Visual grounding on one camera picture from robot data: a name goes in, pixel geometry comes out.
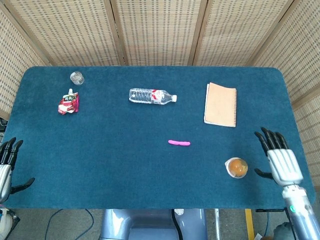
water bottle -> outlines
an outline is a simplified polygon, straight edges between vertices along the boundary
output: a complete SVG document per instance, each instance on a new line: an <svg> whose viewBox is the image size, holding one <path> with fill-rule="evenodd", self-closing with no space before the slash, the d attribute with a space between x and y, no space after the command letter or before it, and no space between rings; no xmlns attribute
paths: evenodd
<svg viewBox="0 0 320 240"><path fill-rule="evenodd" d="M170 95L165 90L131 88L129 100L134 103L164 105L169 102L175 103L177 95Z"/></svg>
<svg viewBox="0 0 320 240"><path fill-rule="evenodd" d="M81 72L79 71L71 73L70 79L75 85L81 85L85 81L84 76L82 76Z"/></svg>

snack bag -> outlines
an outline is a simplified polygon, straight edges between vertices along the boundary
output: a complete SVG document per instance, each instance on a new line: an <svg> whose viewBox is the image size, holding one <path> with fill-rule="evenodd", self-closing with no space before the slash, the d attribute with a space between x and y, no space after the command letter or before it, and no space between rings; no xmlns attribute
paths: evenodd
<svg viewBox="0 0 320 240"><path fill-rule="evenodd" d="M64 95L59 103L58 112L62 115L66 113L78 112L79 109L79 95L73 93L72 88L69 89L69 93Z"/></svg>

notebook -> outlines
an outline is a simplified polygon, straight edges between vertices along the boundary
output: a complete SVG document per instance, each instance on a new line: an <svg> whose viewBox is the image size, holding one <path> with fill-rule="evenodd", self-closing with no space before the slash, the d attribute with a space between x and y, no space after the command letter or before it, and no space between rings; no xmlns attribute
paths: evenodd
<svg viewBox="0 0 320 240"><path fill-rule="evenodd" d="M236 127L237 90L210 82L206 86L204 122Z"/></svg>

robotic hand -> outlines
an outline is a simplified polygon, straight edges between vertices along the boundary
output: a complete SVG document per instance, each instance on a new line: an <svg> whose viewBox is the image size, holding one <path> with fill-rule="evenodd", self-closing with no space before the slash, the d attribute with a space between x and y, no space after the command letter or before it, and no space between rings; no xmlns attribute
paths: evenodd
<svg viewBox="0 0 320 240"><path fill-rule="evenodd" d="M283 187L282 197L299 240L320 240L320 226L306 190L298 185L303 176L295 154L288 148L285 138L280 133L274 133L264 127L261 130L265 137L259 132L254 134L259 138L268 158L271 173L258 168L255 172L263 178L273 179Z"/></svg>
<svg viewBox="0 0 320 240"><path fill-rule="evenodd" d="M28 187L35 181L35 178L30 178L25 184L13 186L12 172L15 169L17 155L23 140L18 141L15 145L16 138L6 141L0 146L0 204L4 203L10 194L15 194Z"/></svg>

blue cable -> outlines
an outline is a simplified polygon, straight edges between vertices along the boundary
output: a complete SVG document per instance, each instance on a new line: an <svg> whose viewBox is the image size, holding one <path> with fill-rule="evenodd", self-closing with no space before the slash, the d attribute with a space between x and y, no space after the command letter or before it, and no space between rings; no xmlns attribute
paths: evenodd
<svg viewBox="0 0 320 240"><path fill-rule="evenodd" d="M265 232L264 232L264 237L267 235L267 232L268 232L268 226L269 226L269 212L267 212L267 215L266 215L266 227L265 227Z"/></svg>
<svg viewBox="0 0 320 240"><path fill-rule="evenodd" d="M48 225L46 226L46 230L45 230L45 236L44 236L44 240L47 240L47 234L48 234L48 230L49 230L49 226L50 226L50 223L51 223L51 220L52 218L59 212L61 212L63 209L59 209L58 211L56 211L54 214L51 215L50 219L49 219L49 222L48 222ZM92 223L91 223L91 226L85 230L83 233L81 233L75 240L78 240L79 238L81 238L83 235L85 235L90 229L92 229L92 227L94 226L95 224L95 220L94 220L94 216L92 216L91 212L89 212L88 209L84 209L86 210L89 214L90 214L90 217L92 219Z"/></svg>

